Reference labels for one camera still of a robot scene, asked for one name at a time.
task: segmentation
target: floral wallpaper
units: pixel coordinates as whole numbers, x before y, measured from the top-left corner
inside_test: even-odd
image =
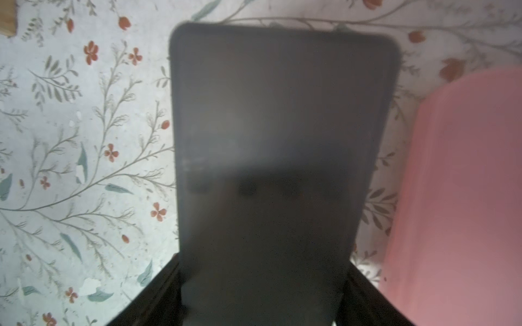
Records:
[[[375,285],[419,102],[522,59],[479,0],[18,0],[0,37],[0,324],[99,325],[178,251],[167,52],[182,21],[377,32],[401,74],[352,261]]]

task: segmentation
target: wooden object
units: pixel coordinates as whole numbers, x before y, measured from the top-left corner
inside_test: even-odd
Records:
[[[15,0],[0,0],[0,33],[7,36],[16,35]]]

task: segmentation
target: green leaf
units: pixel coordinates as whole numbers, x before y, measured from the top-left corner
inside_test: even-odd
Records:
[[[393,193],[393,194],[391,194],[391,195],[388,195],[388,196],[386,196],[386,197],[383,197],[383,198],[381,199],[381,201],[390,200],[390,199],[393,199],[393,198],[395,198],[395,197],[397,197],[397,193],[396,193],[396,192]]]
[[[337,24],[337,25],[334,27],[334,31],[335,31],[335,32],[353,32],[354,30],[352,30],[351,28],[349,28],[348,26],[346,26],[346,24],[339,23],[339,24]]]
[[[60,95],[60,92],[58,92],[58,88],[54,88],[54,97],[58,100],[58,102],[62,102],[62,96]]]
[[[384,192],[385,190],[386,190],[386,189],[384,189],[384,188],[377,189],[376,191],[373,192],[373,194],[370,195],[370,199],[375,198],[375,197],[379,197],[380,195],[383,194],[383,192]]]
[[[128,191],[127,189],[113,184],[106,185],[105,190],[119,192],[121,194],[132,194],[132,192]]]
[[[40,291],[38,291],[34,286],[24,286],[22,288],[23,295],[30,295],[31,293],[38,293],[41,294]]]
[[[47,58],[47,61],[45,62],[45,70],[49,69],[49,66],[51,65],[51,61],[53,60],[53,57],[49,56]]]
[[[13,183],[13,174],[0,182],[0,200],[5,201],[9,197],[9,191],[11,190],[11,183]]]
[[[84,168],[84,177],[85,181],[87,181],[87,153],[85,152],[84,143],[81,143],[81,154],[76,164]],[[76,178],[76,183],[81,184],[80,179]]]
[[[87,296],[87,299],[92,302],[104,302],[105,300],[112,297],[114,293],[105,293],[104,291],[100,290],[99,287],[96,288],[96,293],[89,294]]]
[[[65,242],[67,242],[69,245],[70,245],[70,248],[71,250],[75,253],[75,255],[78,256],[78,258],[81,260],[81,254],[80,254],[80,250],[78,250],[78,247],[76,247],[76,245],[74,244],[74,242],[71,240],[71,238],[65,234],[65,233],[60,233],[60,237],[62,237],[63,240],[65,240]]]
[[[141,286],[146,286],[149,284],[150,280],[152,280],[152,260],[150,261],[149,266],[145,268],[145,272],[138,276],[138,283]]]
[[[193,21],[199,21],[205,18],[209,13],[211,13],[216,7],[220,4],[221,0],[214,0],[206,4],[200,11],[192,15]]]
[[[368,216],[366,216],[366,214],[363,212],[362,215],[361,215],[361,220],[366,223],[366,224],[369,224],[370,222],[368,221]]]
[[[56,68],[58,68],[58,64],[59,64],[59,63],[60,63],[60,61],[59,61],[59,60],[56,60],[56,62],[54,63],[54,65],[51,67],[51,70],[49,70],[49,71],[53,71],[53,70],[55,70]]]
[[[377,206],[377,205],[373,205],[373,208],[375,208],[375,210],[381,214],[389,214],[390,212],[385,209],[384,207],[381,207],[381,206]]]
[[[383,225],[381,224],[381,222],[379,221],[377,216],[375,216],[375,214],[372,214],[372,217],[373,217],[373,223],[375,224],[375,226],[377,226],[377,228],[379,230],[382,230],[383,229]]]

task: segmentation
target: pink container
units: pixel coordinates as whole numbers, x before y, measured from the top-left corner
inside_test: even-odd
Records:
[[[522,68],[420,106],[379,289],[417,326],[522,325]]]

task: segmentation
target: smartphone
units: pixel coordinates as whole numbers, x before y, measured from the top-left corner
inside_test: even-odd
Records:
[[[186,23],[170,58],[183,324],[330,326],[396,44]]]

